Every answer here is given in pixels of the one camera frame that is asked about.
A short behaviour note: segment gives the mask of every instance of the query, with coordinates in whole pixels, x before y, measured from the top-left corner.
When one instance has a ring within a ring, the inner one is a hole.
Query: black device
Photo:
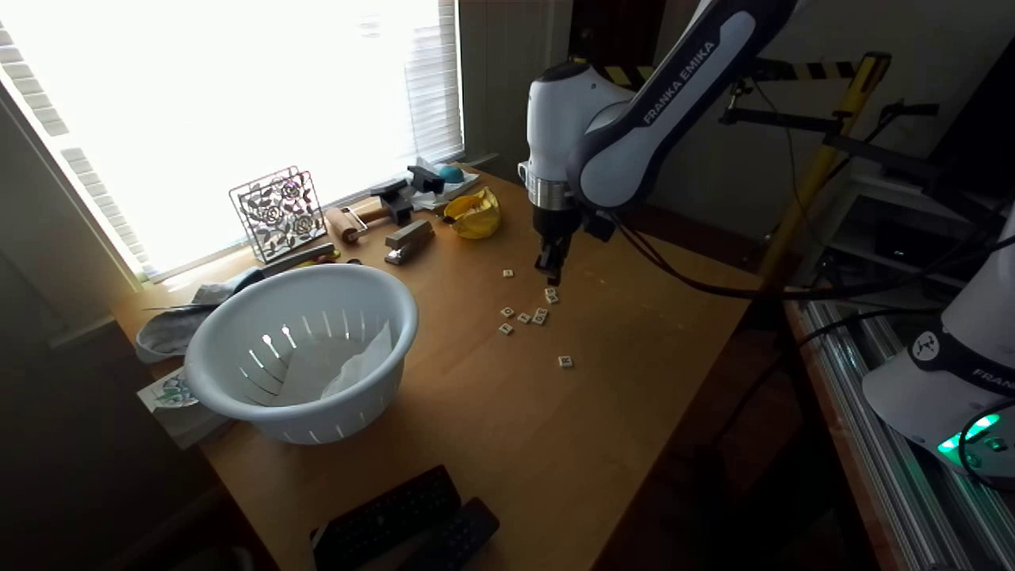
[[[392,181],[371,189],[371,195],[380,195],[385,213],[392,226],[413,223],[413,200],[406,195],[406,186],[408,186],[406,176],[392,176]]]
[[[445,466],[358,504],[313,533],[316,571],[358,567],[408,535],[451,519],[460,495]]]
[[[423,165],[408,165],[406,169],[413,174],[413,186],[425,189],[425,194],[440,194],[445,189],[445,176],[438,176],[436,172],[423,169]]]
[[[385,261],[392,267],[408,262],[417,253],[423,253],[427,243],[436,241],[436,228],[427,218],[417,218],[408,226],[402,226],[400,231],[387,235],[387,253]]]
[[[873,248],[880,256],[911,262],[911,267],[929,267],[941,253],[957,251],[962,241],[963,235],[937,231],[929,226],[915,226],[898,218],[884,218],[873,231]],[[985,253],[969,253],[969,261],[944,267],[941,277],[969,282],[983,262],[985,262]]]
[[[460,571],[499,527],[501,519],[478,497],[468,497],[406,558],[402,571]]]

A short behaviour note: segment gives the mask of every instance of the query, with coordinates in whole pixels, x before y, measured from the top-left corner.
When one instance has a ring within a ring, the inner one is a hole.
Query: gray wall
[[[464,0],[467,154],[517,181],[531,81],[567,56],[570,0]]]
[[[663,42],[676,39],[676,19],[663,26]],[[889,79],[868,101],[866,119],[884,101],[938,101],[937,119],[900,119],[884,129],[881,144],[904,151],[925,151],[962,111],[970,90],[990,69],[994,56],[1015,36],[1013,0],[813,0],[768,47],[785,61],[857,61],[864,52],[894,56]],[[781,111],[829,113],[843,84],[771,84],[768,95]],[[660,172],[657,205],[760,238],[785,213],[789,194],[786,133],[778,127],[720,127],[718,111],[704,113],[676,145]],[[808,165],[814,136],[796,140],[798,172]]]
[[[37,340],[90,327],[134,285],[7,107],[0,91],[2,336]]]

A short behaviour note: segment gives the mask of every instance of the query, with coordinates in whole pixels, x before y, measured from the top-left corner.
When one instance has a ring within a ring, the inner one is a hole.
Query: bright window
[[[243,181],[329,202],[464,150],[457,0],[0,0],[0,69],[142,278],[241,243]]]

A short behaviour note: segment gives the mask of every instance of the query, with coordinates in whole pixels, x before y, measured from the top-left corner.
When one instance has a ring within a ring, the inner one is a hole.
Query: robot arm
[[[543,235],[537,267],[549,282],[561,278],[573,228],[608,238],[616,208],[650,194],[665,151],[798,3],[704,0],[638,91],[580,64],[553,67],[531,84],[531,158],[517,172]]]

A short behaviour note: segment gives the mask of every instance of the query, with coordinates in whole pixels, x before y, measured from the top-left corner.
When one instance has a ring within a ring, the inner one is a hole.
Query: wooden table
[[[622,238],[578,235],[549,322],[501,336],[499,312],[539,309],[543,277],[524,189],[482,184],[504,205],[496,238],[460,241],[438,223],[420,261],[387,267],[420,300],[392,409],[326,446],[278,443],[248,425],[202,443],[278,567],[311,567],[316,522],[436,464],[501,519],[477,567],[591,567],[740,322],[741,300],[665,278]],[[385,235],[346,256],[385,267]],[[759,282],[668,243],[660,251],[720,285]]]

